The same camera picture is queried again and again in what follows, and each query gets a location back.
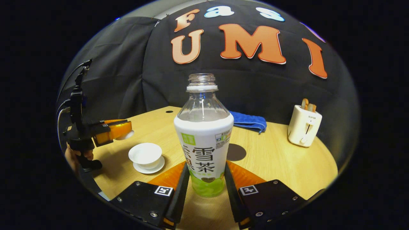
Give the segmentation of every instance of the white teacup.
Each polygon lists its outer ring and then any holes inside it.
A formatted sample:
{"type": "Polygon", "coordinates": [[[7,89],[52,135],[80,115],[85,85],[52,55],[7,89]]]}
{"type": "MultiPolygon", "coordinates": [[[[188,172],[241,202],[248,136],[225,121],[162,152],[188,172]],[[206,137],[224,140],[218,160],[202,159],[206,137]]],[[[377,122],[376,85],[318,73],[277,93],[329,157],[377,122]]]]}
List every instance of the white teacup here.
{"type": "Polygon", "coordinates": [[[153,143],[137,144],[129,150],[128,157],[143,169],[153,169],[160,161],[162,149],[153,143]]]}

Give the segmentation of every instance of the white bottle label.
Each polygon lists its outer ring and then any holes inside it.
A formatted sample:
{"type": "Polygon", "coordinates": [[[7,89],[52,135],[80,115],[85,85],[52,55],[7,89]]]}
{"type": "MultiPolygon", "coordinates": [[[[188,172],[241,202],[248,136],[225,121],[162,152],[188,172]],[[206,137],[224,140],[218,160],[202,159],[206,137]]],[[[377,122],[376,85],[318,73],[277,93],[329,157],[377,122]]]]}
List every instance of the white bottle label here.
{"type": "Polygon", "coordinates": [[[210,183],[224,176],[233,116],[213,122],[188,122],[175,118],[176,133],[189,170],[210,183]]]}

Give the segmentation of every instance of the saucer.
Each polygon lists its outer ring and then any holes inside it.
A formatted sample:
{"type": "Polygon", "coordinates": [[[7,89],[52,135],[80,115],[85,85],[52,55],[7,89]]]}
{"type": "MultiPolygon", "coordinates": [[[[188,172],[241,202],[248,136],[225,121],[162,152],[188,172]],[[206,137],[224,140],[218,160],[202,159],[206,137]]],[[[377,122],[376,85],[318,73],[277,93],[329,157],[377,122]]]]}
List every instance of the saucer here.
{"type": "Polygon", "coordinates": [[[158,165],[153,169],[144,169],[144,168],[140,167],[139,164],[137,164],[135,162],[133,163],[133,167],[136,169],[136,171],[138,171],[140,173],[144,173],[144,174],[155,173],[155,172],[161,170],[164,165],[165,165],[165,158],[163,158],[163,156],[160,156],[158,165]]]}

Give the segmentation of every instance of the dark circle on table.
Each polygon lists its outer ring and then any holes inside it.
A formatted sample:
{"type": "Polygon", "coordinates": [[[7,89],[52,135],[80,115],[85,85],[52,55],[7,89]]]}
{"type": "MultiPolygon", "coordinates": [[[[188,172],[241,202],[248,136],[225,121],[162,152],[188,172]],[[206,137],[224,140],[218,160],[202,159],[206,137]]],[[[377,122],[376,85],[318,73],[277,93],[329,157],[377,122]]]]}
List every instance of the dark circle on table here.
{"type": "Polygon", "coordinates": [[[238,161],[246,157],[246,150],[238,144],[229,144],[229,149],[227,150],[227,160],[238,161]]]}

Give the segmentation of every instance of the bottle label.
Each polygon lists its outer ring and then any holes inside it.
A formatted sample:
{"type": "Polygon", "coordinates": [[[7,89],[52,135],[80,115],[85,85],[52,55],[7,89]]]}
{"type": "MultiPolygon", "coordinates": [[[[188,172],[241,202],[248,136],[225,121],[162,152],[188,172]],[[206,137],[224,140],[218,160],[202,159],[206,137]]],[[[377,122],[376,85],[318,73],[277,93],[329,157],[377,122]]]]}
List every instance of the bottle label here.
{"type": "Polygon", "coordinates": [[[224,132],[194,135],[179,133],[189,170],[210,183],[223,178],[232,128],[224,132]]]}

